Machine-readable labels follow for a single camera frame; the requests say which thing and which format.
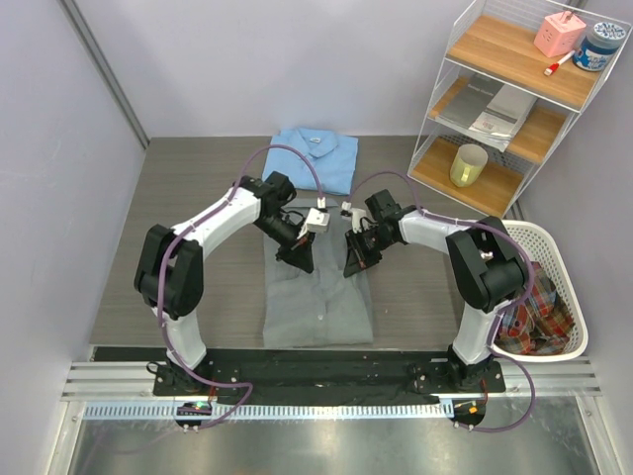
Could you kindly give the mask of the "grey long sleeve shirt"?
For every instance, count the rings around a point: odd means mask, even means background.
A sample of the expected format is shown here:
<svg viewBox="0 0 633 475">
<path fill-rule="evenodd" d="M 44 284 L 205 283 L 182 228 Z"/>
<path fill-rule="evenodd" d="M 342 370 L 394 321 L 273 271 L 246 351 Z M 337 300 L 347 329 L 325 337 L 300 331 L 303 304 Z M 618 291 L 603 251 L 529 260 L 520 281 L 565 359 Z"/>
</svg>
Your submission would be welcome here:
<svg viewBox="0 0 633 475">
<path fill-rule="evenodd" d="M 345 233 L 351 223 L 340 205 L 326 200 L 330 223 L 313 242 L 315 270 L 308 274 L 275 258 L 278 244 L 263 239 L 266 348 L 371 344 L 373 309 L 366 274 L 343 275 L 347 259 Z"/>
</svg>

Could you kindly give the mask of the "light blue shirt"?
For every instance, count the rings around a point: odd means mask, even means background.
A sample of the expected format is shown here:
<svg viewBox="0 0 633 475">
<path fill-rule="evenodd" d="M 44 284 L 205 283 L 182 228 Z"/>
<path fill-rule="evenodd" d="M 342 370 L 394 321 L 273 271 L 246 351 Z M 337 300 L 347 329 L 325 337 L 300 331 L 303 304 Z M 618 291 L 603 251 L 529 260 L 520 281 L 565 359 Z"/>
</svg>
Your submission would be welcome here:
<svg viewBox="0 0 633 475">
<path fill-rule="evenodd" d="M 357 138 L 326 130 L 295 128 L 281 130 L 272 137 L 271 144 L 289 146 L 302 154 L 316 171 L 325 193 L 350 193 L 359 148 Z M 297 189 L 317 190 L 308 166 L 289 150 L 268 150 L 262 179 L 266 180 L 272 172 L 286 175 Z"/>
</svg>

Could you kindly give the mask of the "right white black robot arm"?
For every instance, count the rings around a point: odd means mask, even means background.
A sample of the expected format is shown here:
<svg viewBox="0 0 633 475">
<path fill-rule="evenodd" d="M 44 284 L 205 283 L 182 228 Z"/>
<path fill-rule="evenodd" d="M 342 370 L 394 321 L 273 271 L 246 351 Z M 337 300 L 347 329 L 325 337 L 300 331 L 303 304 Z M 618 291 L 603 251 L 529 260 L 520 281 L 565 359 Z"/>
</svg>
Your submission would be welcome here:
<svg viewBox="0 0 633 475">
<path fill-rule="evenodd" d="M 500 219 L 451 220 L 402 207 L 382 190 L 365 200 L 366 208 L 345 201 L 341 216 L 352 229 L 345 234 L 343 275 L 350 277 L 378 264 L 382 252 L 396 244 L 416 244 L 449 257 L 464 311 L 457 336 L 446 353 L 446 376 L 460 391 L 472 389 L 491 370 L 492 344 L 502 309 L 533 280 L 529 258 L 509 237 Z"/>
</svg>

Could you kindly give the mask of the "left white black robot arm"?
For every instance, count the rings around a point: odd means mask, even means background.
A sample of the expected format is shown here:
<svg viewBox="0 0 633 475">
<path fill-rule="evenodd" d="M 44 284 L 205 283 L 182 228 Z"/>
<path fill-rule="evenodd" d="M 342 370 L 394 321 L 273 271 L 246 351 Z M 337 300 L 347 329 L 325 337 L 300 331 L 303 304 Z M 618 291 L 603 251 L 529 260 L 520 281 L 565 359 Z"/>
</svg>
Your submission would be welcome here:
<svg viewBox="0 0 633 475">
<path fill-rule="evenodd" d="M 223 242 L 254 225 L 278 244 L 276 258 L 305 273 L 315 269 L 315 235 L 303 221 L 294 223 L 285 206 L 296 198 L 290 179 L 279 172 L 261 180 L 243 176 L 221 198 L 194 218 L 175 227 L 155 225 L 142 246 L 135 289 L 157 317 L 167 357 L 178 366 L 177 384 L 188 394 L 203 393 L 210 369 L 196 309 L 204 289 L 204 263 Z"/>
</svg>

